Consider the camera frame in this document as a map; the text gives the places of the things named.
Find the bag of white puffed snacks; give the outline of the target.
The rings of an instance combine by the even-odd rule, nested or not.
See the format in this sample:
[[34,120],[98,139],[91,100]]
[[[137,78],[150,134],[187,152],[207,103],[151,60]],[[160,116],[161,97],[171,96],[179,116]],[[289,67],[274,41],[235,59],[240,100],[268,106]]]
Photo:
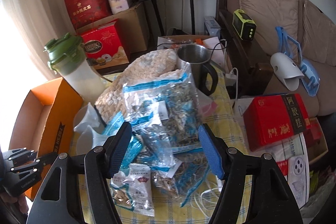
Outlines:
[[122,88],[125,84],[136,84],[155,79],[173,71],[176,64],[177,54],[172,49],[151,51],[133,61],[94,103],[102,120],[108,123],[118,112],[126,114],[122,94]]

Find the blue-printed bag of dried herbs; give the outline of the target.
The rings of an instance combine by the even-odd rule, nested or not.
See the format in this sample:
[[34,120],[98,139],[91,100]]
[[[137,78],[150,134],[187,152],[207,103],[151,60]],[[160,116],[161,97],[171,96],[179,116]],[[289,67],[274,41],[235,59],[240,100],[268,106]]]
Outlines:
[[173,201],[185,206],[192,194],[200,187],[210,171],[207,158],[201,147],[174,155],[175,166],[167,172],[152,170],[154,186]]

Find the white plastic cup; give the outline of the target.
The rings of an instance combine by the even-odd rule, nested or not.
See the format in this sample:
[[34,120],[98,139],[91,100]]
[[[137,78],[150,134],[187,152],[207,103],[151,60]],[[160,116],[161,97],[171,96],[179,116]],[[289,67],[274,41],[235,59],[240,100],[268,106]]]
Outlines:
[[103,146],[108,136],[96,132],[90,125],[79,136],[76,145],[76,154],[82,155],[96,146]]
[[100,114],[90,102],[77,112],[73,120],[74,132],[81,134],[86,130],[87,126],[91,126],[99,134],[105,128]]

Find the small white teal snack packet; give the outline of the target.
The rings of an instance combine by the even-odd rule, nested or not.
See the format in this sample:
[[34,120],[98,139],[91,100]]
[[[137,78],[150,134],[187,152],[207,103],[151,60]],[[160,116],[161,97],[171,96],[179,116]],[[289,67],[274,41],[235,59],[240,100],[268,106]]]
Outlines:
[[131,163],[121,168],[110,180],[114,204],[135,213],[153,217],[151,169],[144,164]]

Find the yellow plaid tablecloth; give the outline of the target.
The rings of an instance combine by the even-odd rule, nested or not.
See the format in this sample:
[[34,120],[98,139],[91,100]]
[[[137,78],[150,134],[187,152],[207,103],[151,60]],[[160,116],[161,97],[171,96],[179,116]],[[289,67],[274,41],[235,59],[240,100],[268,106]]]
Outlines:
[[[231,102],[225,87],[225,80],[221,70],[216,69],[219,74],[219,83],[215,93],[211,98],[217,103],[217,107],[213,115],[205,118],[206,123],[216,136],[224,139],[228,146],[236,147],[243,153],[247,153],[244,143],[243,132],[236,118],[234,117]],[[121,73],[110,73],[105,77],[114,81]],[[70,155],[76,155],[77,140],[80,134],[74,132]],[[251,176],[245,180],[244,197],[237,223],[243,223],[246,219],[249,195],[251,191]],[[84,176],[79,176],[81,206],[86,223],[93,223],[91,209],[88,203],[87,189]],[[179,203],[173,202],[167,196],[153,189],[153,203],[155,209],[155,217],[148,217],[131,211],[117,208],[122,223],[208,223],[207,218],[193,201],[188,201],[184,207],[179,207]]]

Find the orange cardboard box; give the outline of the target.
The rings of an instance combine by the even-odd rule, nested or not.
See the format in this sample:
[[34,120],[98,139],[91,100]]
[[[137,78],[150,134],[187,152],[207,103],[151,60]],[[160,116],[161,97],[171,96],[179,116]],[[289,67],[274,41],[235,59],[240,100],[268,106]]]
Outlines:
[[73,121],[82,97],[62,77],[31,89],[13,128],[9,149],[33,150],[37,157],[70,151]]

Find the red gift box black label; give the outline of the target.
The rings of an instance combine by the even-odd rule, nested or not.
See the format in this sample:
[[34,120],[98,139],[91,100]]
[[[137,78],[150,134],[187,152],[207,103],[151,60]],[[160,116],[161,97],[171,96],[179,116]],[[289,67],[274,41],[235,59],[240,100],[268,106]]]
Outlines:
[[311,128],[298,93],[255,97],[243,114],[249,148],[260,150]]

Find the pink hawthorn candy packet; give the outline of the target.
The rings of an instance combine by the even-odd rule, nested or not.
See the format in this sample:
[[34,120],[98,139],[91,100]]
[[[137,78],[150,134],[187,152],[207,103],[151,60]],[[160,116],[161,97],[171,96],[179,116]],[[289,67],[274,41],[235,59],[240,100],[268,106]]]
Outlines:
[[217,104],[210,97],[206,96],[203,92],[198,90],[198,102],[199,102],[199,112],[203,118],[211,116],[216,108]]

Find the large blue-printed herb bag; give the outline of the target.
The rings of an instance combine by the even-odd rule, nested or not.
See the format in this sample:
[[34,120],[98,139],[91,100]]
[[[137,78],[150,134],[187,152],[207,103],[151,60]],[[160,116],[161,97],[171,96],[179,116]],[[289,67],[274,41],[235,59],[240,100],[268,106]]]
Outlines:
[[167,171],[175,155],[198,148],[198,94],[191,67],[152,80],[125,83],[121,91],[125,111],[107,116],[106,122],[128,121],[143,143],[135,160],[152,169]]

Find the white power adapter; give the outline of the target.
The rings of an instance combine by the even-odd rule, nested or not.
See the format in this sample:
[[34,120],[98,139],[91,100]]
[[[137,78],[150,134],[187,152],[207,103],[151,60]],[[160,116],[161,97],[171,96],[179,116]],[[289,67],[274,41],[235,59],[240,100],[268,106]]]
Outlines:
[[226,89],[230,98],[234,98],[234,102],[232,108],[235,108],[236,102],[238,100],[238,93],[239,93],[239,71],[237,68],[233,67],[230,73],[226,73],[224,75]]

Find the white curved massager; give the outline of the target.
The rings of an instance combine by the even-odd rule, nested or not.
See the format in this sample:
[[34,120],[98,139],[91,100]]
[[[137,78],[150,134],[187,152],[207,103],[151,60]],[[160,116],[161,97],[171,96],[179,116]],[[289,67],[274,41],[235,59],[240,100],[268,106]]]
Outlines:
[[285,53],[274,53],[270,58],[270,64],[276,77],[289,91],[298,89],[299,81],[304,75],[290,57]]

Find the green lid shaker bottle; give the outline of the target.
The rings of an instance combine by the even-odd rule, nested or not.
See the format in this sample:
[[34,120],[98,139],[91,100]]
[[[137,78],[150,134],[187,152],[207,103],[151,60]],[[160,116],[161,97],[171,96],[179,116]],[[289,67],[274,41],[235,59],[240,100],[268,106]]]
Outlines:
[[87,61],[82,37],[67,33],[51,39],[44,50],[49,57],[49,68],[60,74],[85,102],[94,104],[105,85]]

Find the red Ferrero chocolate box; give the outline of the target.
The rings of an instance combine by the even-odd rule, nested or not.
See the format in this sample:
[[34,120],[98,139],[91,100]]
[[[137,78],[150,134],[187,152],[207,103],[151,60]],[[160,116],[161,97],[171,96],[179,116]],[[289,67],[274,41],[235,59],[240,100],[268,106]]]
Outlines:
[[118,19],[80,34],[90,66],[104,69],[129,63],[129,50]]

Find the open box of clutter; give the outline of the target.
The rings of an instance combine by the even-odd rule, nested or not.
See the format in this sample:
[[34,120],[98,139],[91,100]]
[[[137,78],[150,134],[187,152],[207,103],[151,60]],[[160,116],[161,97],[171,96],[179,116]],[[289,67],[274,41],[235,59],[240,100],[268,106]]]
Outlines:
[[217,36],[207,35],[170,35],[161,36],[157,40],[157,49],[172,49],[176,52],[182,51],[182,48],[189,48],[187,52],[192,52],[194,48],[199,47],[200,51],[205,51],[206,60],[211,60],[214,64],[224,69],[227,65],[225,39],[219,39]]

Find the brown sofa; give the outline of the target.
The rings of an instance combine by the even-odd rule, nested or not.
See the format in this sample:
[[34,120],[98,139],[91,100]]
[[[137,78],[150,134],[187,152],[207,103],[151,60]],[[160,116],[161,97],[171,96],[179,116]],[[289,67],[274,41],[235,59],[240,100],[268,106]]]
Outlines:
[[[296,40],[299,42],[301,50],[303,48],[304,1],[298,0]],[[270,64],[271,56],[263,51],[255,37],[252,41],[245,41],[240,39],[236,33],[232,19],[233,13],[237,9],[240,9],[239,0],[217,0],[216,19],[222,27],[223,34],[231,37],[228,44],[228,55],[232,66],[239,70],[239,94],[241,96],[258,96],[286,92],[286,87],[276,77]],[[308,60],[320,78],[317,95],[310,97],[303,85],[299,85],[297,92],[301,95],[311,117],[333,114],[335,112],[335,67]]]

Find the small blue white box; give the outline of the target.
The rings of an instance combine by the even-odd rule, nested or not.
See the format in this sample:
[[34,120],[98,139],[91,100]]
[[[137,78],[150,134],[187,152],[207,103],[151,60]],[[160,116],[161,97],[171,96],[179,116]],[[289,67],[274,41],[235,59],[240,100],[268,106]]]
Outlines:
[[221,37],[221,27],[213,16],[204,17],[204,34],[212,37]]

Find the green black radio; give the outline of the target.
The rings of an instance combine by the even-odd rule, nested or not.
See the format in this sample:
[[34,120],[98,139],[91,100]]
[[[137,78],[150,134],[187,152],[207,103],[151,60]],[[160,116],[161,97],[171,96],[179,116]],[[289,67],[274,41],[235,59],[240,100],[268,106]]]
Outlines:
[[252,41],[256,32],[256,23],[243,10],[237,9],[233,13],[232,25],[239,38]]

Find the brown cardboard carton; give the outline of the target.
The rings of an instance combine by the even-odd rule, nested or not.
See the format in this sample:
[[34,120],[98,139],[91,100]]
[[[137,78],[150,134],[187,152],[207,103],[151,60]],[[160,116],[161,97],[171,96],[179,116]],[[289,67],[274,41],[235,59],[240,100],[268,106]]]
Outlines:
[[139,3],[118,14],[102,18],[93,23],[87,24],[77,30],[79,34],[92,30],[100,25],[107,24],[113,20],[118,20],[122,37],[130,53],[142,52],[147,50],[150,38],[149,28],[146,20],[145,9]]

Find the beige cushion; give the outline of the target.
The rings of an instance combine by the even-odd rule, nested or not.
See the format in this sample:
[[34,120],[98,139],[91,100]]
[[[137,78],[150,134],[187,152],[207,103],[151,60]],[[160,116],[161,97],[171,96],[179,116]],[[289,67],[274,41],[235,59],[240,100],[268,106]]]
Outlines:
[[256,23],[255,39],[268,55],[278,52],[276,27],[297,38],[298,0],[239,0],[240,9]]
[[310,1],[303,3],[303,56],[335,67],[335,24]]

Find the red tea gift bag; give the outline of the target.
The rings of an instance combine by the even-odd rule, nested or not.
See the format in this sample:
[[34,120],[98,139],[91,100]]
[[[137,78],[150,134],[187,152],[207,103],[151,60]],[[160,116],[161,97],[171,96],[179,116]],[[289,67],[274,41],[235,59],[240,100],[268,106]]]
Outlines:
[[64,0],[74,29],[112,15],[108,0]]

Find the beige back cushion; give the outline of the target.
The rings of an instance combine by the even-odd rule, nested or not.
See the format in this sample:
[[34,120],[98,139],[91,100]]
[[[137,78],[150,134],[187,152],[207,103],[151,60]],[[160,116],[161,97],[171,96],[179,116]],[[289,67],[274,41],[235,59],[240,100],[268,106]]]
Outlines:
[[276,27],[297,38],[298,0],[239,0],[240,9],[256,23],[255,39],[268,55],[278,52]]

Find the blue plastic frame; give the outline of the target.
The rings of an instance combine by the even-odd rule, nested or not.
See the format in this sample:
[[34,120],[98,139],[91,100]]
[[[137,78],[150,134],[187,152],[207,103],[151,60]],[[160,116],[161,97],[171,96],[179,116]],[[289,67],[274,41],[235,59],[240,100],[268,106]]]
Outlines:
[[283,27],[276,27],[278,36],[278,52],[285,53],[302,71],[304,78],[300,79],[310,97],[317,95],[320,78],[312,63],[302,56],[301,46],[298,41],[288,35]]

